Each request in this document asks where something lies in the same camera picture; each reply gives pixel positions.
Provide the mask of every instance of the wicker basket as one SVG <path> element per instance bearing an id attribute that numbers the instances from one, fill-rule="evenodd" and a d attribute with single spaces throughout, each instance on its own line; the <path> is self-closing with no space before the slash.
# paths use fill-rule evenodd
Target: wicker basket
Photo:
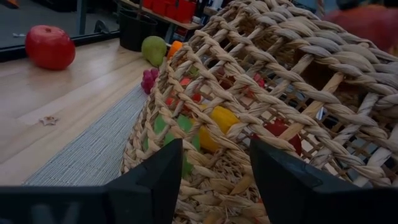
<path id="1" fill-rule="evenodd" d="M 297 62 L 298 49 L 305 56 Z M 122 172 L 162 147 L 165 131 L 154 132 L 161 114 L 166 129 L 184 139 L 194 165 L 182 180 L 176 223 L 224 223 L 227 217 L 231 223 L 269 223 L 258 203 L 247 152 L 252 133 L 296 157 L 287 140 L 298 133 L 301 158 L 315 167 L 361 187 L 397 186 L 397 62 L 370 41 L 289 1 L 231 2 L 195 32 L 157 79 L 127 142 Z M 314 64 L 332 72 L 320 90 L 301 76 Z M 197 77 L 183 88 L 179 81 L 192 75 L 192 69 L 198 70 Z M 265 79 L 265 88 L 251 78 L 255 73 Z M 220 86 L 225 76 L 236 80 L 227 90 Z M 342 85 L 367 95 L 360 103 L 357 96 L 336 91 Z M 180 99 L 173 108 L 165 103 L 172 90 Z M 206 100 L 206 109 L 191 99 L 194 92 Z M 210 118 L 218 105 L 240 121 L 226 133 Z M 326 112 L 319 120 L 315 117 L 321 108 Z M 187 134 L 176 122 L 182 113 L 195 120 Z M 289 125 L 278 138 L 263 127 L 276 117 Z M 191 144 L 202 126 L 219 145 L 214 154 L 200 153 Z"/>

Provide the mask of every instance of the black flower pot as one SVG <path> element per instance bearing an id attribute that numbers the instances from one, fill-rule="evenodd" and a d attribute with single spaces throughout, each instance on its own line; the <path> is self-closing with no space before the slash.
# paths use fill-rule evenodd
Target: black flower pot
<path id="1" fill-rule="evenodd" d="M 136 11 L 119 11 L 120 46 L 135 52 L 141 51 L 145 38 L 156 34 L 157 22 L 145 15 L 137 18 Z"/>

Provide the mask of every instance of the red container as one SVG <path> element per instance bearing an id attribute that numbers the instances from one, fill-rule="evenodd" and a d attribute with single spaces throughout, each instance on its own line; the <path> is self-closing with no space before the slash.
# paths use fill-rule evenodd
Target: red container
<path id="1" fill-rule="evenodd" d="M 169 17 L 170 19 L 175 19 L 176 15 L 177 15 L 177 8 L 175 7 L 175 3 L 168 4 L 166 7 L 166 17 Z"/>
<path id="2" fill-rule="evenodd" d="M 154 0 L 152 11 L 160 16 L 166 16 L 166 5 L 165 0 Z"/>
<path id="3" fill-rule="evenodd" d="M 175 20 L 181 23 L 190 23 L 195 13 L 196 6 L 197 5 L 195 2 L 180 0 L 177 13 L 175 15 Z"/>
<path id="4" fill-rule="evenodd" d="M 144 0 L 144 3 L 142 3 L 142 6 L 147 9 L 152 9 L 153 3 L 154 3 L 154 0 Z"/>

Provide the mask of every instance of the star-shaped crumb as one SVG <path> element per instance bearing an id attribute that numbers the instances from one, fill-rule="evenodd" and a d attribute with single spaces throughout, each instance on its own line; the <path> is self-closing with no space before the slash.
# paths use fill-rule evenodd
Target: star-shaped crumb
<path id="1" fill-rule="evenodd" d="M 55 123 L 58 121 L 58 118 L 54 118 L 53 116 L 46 116 L 44 118 L 40 118 L 39 121 L 43 123 L 44 126 L 55 125 Z"/>

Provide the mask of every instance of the gray placemat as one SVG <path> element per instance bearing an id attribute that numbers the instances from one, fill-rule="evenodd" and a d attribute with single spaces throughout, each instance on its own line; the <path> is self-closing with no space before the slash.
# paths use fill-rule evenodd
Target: gray placemat
<path id="1" fill-rule="evenodd" d="M 142 88 L 135 87 L 23 185 L 103 185 L 115 179 L 130 130 L 146 99 Z"/>

